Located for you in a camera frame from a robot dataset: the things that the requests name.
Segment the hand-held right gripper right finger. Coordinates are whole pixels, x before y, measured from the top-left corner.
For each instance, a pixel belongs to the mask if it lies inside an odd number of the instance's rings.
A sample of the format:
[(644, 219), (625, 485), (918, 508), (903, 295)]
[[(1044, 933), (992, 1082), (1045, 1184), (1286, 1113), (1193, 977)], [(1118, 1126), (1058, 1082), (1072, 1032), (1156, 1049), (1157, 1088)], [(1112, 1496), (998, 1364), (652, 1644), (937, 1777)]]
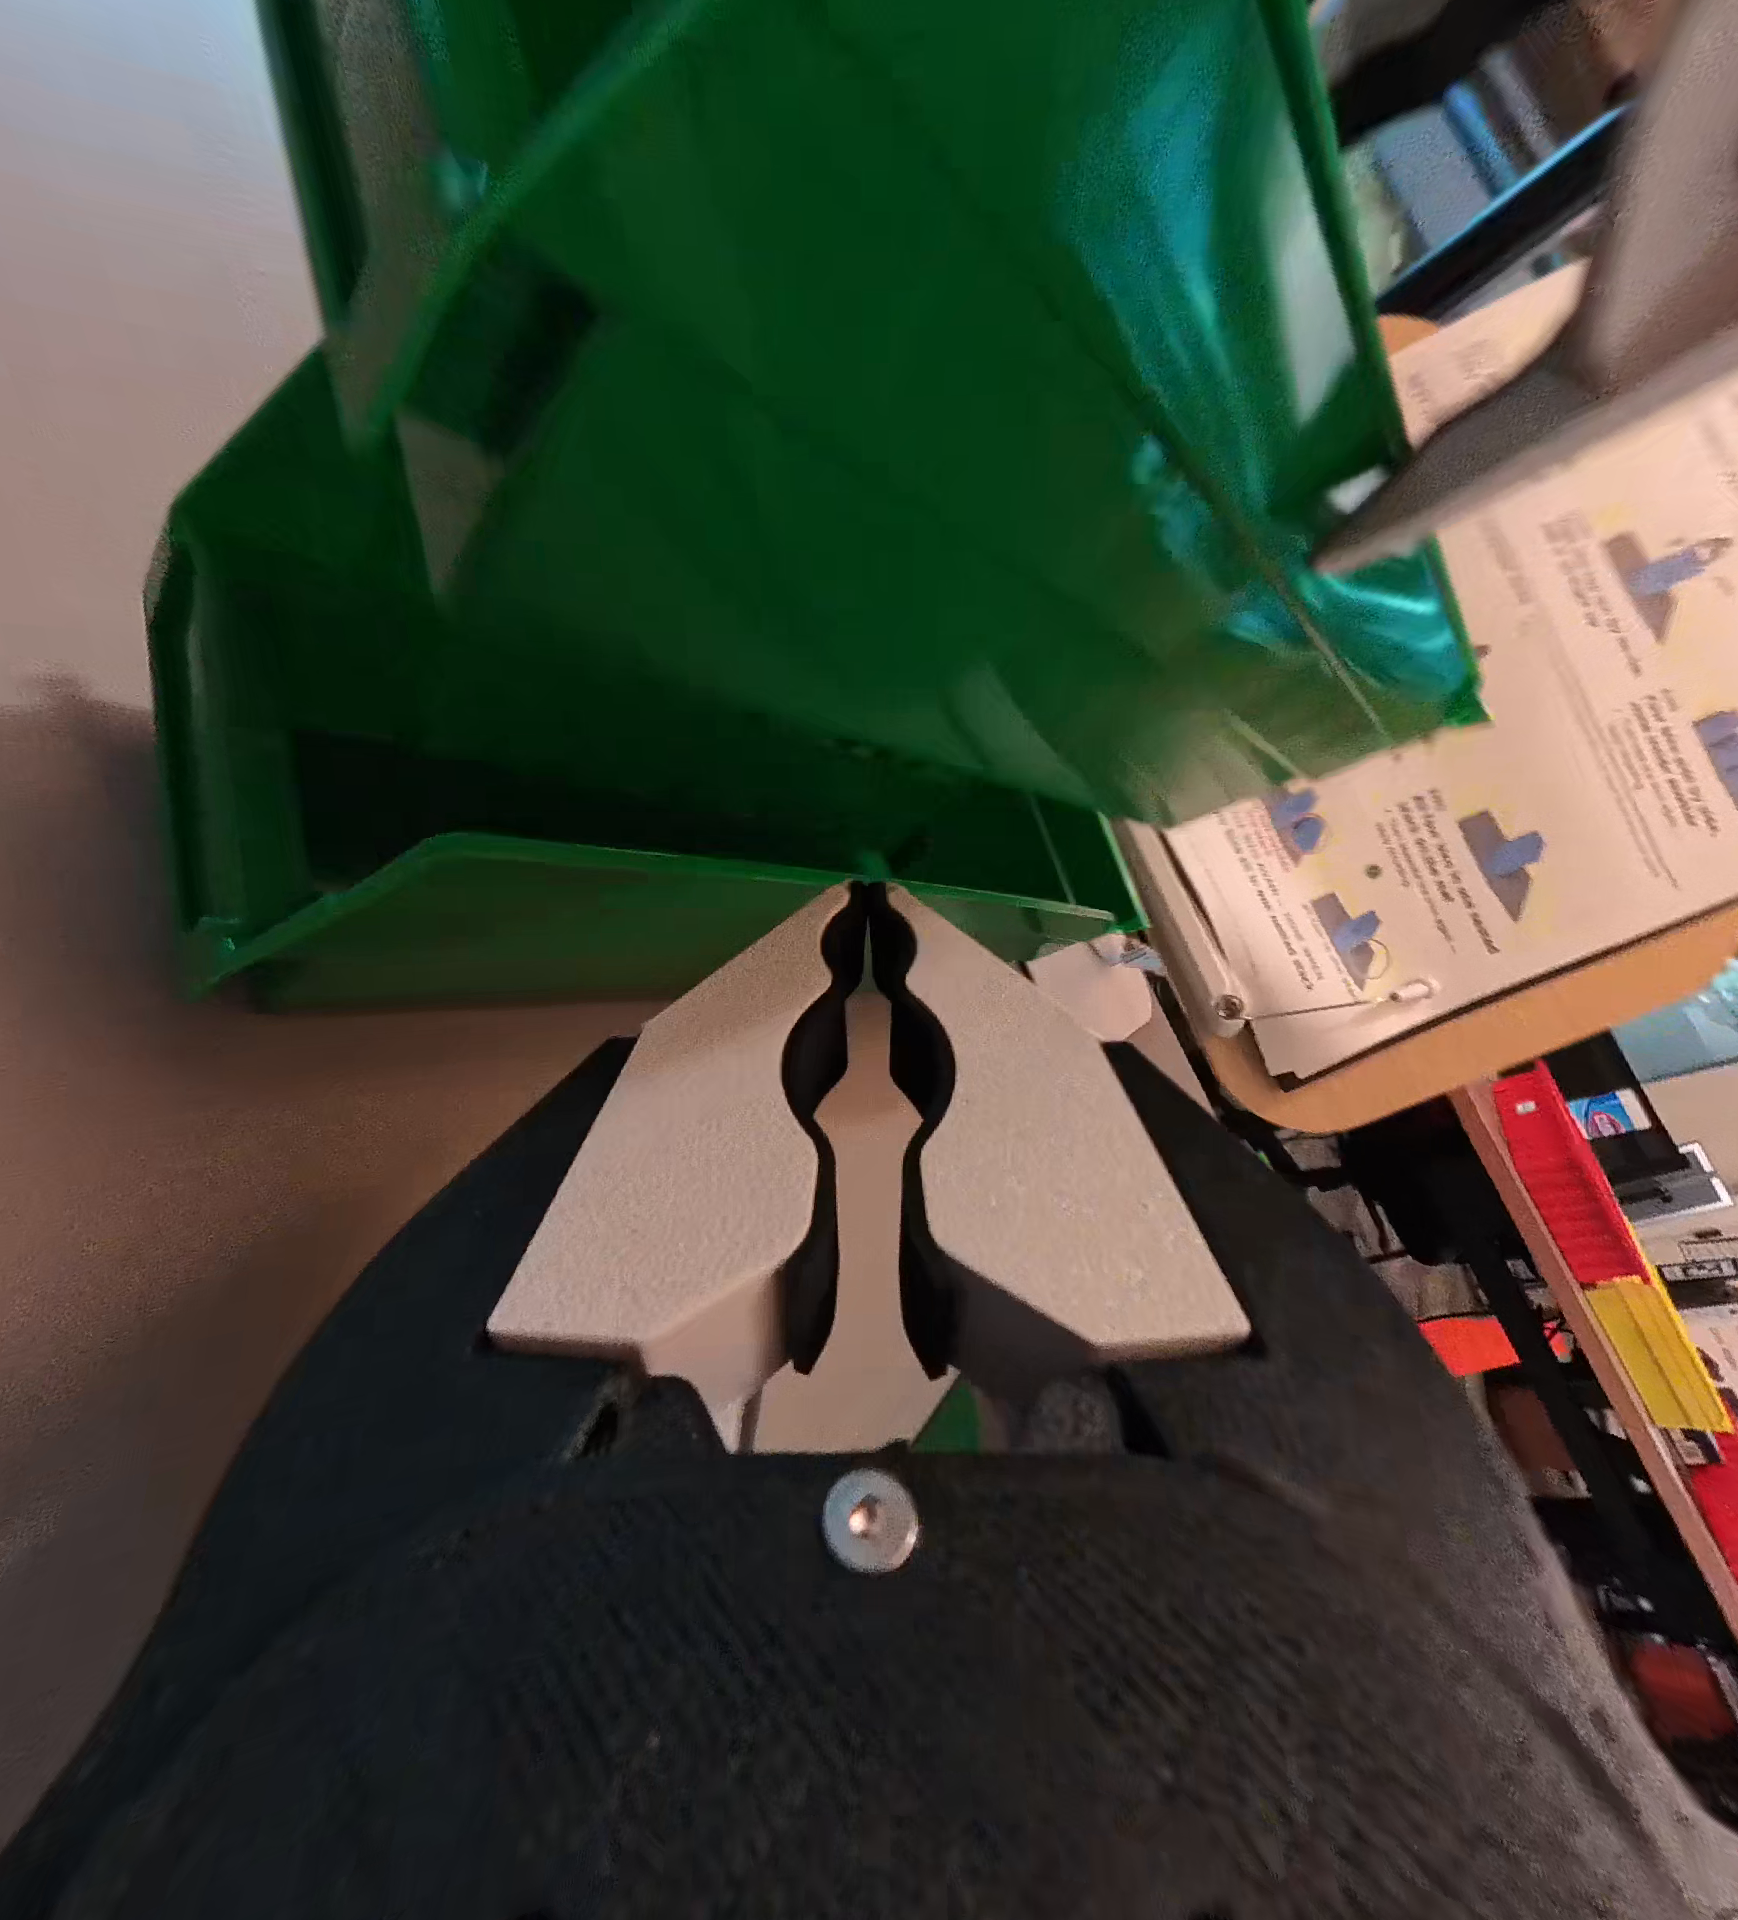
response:
[(901, 886), (869, 890), (869, 959), (917, 1117), (896, 1286), (923, 1371), (1022, 1408), (1051, 1379), (1246, 1346), (1108, 1048)]

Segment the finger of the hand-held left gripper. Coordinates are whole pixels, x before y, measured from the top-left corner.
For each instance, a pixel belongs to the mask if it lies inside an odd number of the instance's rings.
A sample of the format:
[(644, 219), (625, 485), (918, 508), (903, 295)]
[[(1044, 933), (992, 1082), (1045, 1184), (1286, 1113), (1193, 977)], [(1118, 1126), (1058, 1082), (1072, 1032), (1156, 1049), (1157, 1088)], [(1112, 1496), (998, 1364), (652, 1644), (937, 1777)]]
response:
[(1503, 389), (1436, 429), (1409, 461), (1315, 546), (1315, 571), (1347, 574), (1402, 556), (1464, 515), (1575, 456), (1601, 407), (1583, 351), (1545, 351)]

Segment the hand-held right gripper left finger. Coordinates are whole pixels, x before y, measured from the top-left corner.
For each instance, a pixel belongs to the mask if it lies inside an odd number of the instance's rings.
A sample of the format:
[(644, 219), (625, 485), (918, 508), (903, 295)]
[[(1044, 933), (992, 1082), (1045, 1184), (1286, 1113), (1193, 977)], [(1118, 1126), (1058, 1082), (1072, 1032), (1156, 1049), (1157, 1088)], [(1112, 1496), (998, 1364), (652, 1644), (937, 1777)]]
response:
[(683, 1379), (737, 1451), (837, 1317), (840, 1158), (866, 897), (830, 886), (651, 1018), (497, 1302), (503, 1351)]

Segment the grey desk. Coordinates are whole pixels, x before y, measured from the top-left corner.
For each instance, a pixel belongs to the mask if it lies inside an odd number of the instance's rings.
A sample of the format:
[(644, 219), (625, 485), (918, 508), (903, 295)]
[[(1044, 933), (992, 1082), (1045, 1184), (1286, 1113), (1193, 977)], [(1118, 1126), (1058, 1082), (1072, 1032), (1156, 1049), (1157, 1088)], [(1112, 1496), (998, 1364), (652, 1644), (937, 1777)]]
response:
[(140, 586), (316, 336), (250, 7), (0, 4), (0, 1846), (332, 1300), (655, 1009), (183, 999)]

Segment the white clipboard stand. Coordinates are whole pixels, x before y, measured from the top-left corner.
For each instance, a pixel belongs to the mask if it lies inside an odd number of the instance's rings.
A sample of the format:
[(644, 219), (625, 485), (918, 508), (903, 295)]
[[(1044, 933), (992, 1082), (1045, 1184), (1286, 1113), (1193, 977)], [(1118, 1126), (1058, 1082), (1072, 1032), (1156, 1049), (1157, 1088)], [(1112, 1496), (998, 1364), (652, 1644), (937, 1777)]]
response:
[(1134, 933), (1106, 933), (1049, 951), (1025, 977), (1101, 1043), (1121, 1043), (1203, 1111), (1239, 1127), (1246, 1105), (1248, 1004), (1198, 902), (1169, 835), (1115, 823), (1126, 877), (1143, 914)]

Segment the yellow ribbed object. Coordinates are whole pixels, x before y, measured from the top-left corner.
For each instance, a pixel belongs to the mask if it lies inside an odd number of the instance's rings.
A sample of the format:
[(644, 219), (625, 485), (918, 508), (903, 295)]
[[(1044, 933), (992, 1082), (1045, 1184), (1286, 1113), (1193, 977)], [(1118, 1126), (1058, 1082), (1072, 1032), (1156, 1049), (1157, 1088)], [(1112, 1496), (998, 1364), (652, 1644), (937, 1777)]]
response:
[(1591, 1284), (1583, 1300), (1654, 1427), (1717, 1435), (1738, 1427), (1666, 1284), (1654, 1273)]

